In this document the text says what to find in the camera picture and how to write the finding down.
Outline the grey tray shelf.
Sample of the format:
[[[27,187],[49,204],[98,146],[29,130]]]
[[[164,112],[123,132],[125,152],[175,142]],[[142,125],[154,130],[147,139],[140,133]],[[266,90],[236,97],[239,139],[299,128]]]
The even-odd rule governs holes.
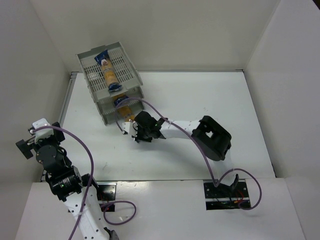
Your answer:
[[[122,89],[118,92],[108,91],[104,75],[95,60],[95,57],[105,50],[108,51],[115,76],[122,86]],[[141,89],[142,79],[119,41],[92,48],[89,51],[78,53],[76,56],[91,98],[105,125],[115,121],[116,108],[113,97],[119,94],[125,94],[129,98],[144,97]]]

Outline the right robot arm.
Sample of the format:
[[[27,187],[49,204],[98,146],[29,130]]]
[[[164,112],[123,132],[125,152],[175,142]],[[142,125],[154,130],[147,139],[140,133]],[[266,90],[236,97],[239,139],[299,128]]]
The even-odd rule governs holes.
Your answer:
[[[136,142],[151,142],[154,139],[187,139],[200,147],[207,159],[214,161],[215,180],[218,189],[231,194],[236,190],[239,175],[233,171],[231,158],[231,134],[210,116],[194,121],[155,119],[141,111],[134,120],[123,123],[124,131]]]

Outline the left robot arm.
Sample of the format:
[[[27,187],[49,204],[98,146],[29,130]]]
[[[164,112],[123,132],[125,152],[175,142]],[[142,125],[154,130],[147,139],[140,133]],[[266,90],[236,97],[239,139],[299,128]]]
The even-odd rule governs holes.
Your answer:
[[[50,124],[45,118],[32,123],[28,129],[31,138],[16,142],[26,159],[35,157],[43,166],[45,181],[53,195],[63,202],[73,215],[75,225],[70,236],[80,230],[85,240],[117,240],[115,230],[104,222],[98,202],[99,186],[91,173],[81,175],[61,147],[65,140],[58,122]]]

